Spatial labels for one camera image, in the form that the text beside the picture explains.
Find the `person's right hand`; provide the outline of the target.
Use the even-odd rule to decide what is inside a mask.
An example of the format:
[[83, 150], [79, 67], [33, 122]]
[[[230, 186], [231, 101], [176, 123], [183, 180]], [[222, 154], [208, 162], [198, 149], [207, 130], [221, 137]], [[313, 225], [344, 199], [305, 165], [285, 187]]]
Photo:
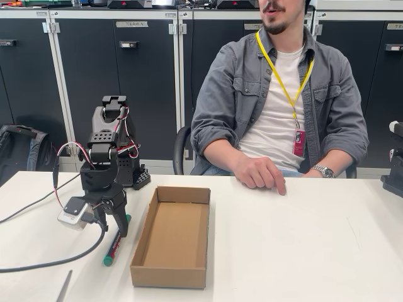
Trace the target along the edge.
[[232, 171], [238, 180], [251, 189], [275, 187], [280, 195], [287, 193], [283, 174], [268, 157], [243, 156]]

